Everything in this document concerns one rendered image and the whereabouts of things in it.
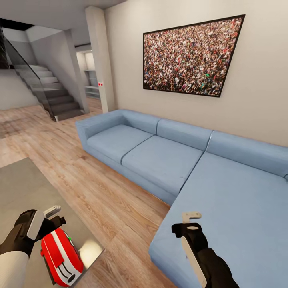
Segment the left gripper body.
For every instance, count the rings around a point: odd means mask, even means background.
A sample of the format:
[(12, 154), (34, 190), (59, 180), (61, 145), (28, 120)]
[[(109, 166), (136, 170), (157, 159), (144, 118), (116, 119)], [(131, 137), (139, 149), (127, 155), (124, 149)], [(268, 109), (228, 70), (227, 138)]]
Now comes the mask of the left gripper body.
[(61, 227), (62, 223), (59, 216), (55, 216), (54, 218), (48, 220), (48, 227), (42, 232), (38, 234), (36, 242), (38, 240), (42, 240), (46, 235), (53, 232), (57, 228)]

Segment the radio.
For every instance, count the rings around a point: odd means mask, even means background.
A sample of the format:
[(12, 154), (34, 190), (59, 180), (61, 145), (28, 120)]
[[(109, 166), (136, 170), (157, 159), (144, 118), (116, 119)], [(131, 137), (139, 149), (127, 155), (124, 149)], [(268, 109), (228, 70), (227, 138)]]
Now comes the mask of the radio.
[(46, 235), (41, 241), (44, 257), (52, 284), (72, 286), (82, 274), (84, 265), (68, 234), (61, 228)]

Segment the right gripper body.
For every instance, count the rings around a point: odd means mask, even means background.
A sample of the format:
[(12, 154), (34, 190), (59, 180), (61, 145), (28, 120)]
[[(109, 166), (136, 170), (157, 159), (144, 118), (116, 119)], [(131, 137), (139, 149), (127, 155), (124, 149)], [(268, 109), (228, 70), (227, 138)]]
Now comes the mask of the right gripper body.
[(178, 224), (174, 224), (174, 229), (175, 229), (175, 235), (177, 238), (181, 238), (182, 235), (186, 235), (183, 234), (183, 230), (186, 228), (186, 226), (197, 226), (199, 227), (198, 223), (190, 223), (190, 224), (183, 224), (183, 223), (178, 223)]

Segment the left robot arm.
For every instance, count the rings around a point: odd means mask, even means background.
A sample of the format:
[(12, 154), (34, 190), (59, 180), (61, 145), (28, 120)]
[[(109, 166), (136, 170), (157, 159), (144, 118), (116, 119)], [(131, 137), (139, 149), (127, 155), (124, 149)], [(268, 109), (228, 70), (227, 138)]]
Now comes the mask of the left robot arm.
[(66, 224), (64, 217), (48, 219), (61, 209), (53, 206), (44, 212), (30, 210), (18, 218), (0, 245), (0, 288), (22, 288), (34, 243)]

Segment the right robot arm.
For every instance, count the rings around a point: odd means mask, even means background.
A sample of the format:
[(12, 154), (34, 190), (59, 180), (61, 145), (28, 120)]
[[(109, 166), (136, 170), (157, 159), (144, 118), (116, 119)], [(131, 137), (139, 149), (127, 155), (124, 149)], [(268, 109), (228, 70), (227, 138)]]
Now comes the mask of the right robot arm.
[(172, 225), (172, 233), (181, 238), (182, 247), (202, 285), (202, 288), (240, 288), (232, 278), (227, 263), (217, 256), (202, 233), (198, 223), (190, 219), (200, 219), (200, 212), (182, 212), (183, 223)]

